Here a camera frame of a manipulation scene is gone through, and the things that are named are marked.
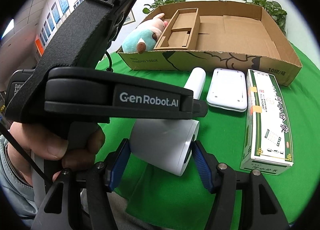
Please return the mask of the person's left hand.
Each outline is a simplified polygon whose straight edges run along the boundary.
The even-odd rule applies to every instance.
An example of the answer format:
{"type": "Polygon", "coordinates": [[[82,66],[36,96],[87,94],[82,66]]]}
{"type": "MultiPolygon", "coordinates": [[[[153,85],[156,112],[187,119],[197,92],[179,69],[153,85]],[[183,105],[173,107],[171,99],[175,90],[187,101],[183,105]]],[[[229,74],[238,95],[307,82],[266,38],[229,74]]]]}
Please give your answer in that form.
{"type": "Polygon", "coordinates": [[[67,151],[68,141],[52,134],[41,126],[12,123],[10,133],[28,153],[52,161],[62,161],[64,168],[83,168],[94,163],[95,156],[105,143],[105,134],[99,127],[83,149],[67,151]]]}

